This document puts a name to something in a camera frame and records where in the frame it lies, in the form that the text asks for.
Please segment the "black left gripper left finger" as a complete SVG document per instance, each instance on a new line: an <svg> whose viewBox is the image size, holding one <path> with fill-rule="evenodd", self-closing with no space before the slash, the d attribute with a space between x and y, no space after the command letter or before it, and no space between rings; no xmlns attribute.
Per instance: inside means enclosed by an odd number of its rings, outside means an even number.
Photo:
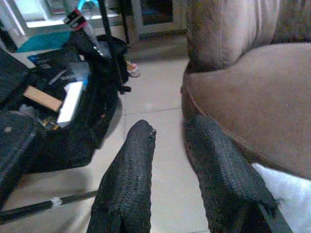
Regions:
<svg viewBox="0 0 311 233"><path fill-rule="evenodd" d="M105 172L91 208L88 233L148 233L156 130L137 121Z"/></svg>

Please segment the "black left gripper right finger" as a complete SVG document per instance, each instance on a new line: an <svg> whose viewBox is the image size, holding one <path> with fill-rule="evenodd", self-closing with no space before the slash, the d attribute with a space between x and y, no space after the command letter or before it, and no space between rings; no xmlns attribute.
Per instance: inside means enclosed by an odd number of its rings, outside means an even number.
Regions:
<svg viewBox="0 0 311 233"><path fill-rule="evenodd" d="M186 123L185 137L212 233L229 227L245 204L260 204L275 216L277 201L263 178L213 120L193 116Z"/></svg>

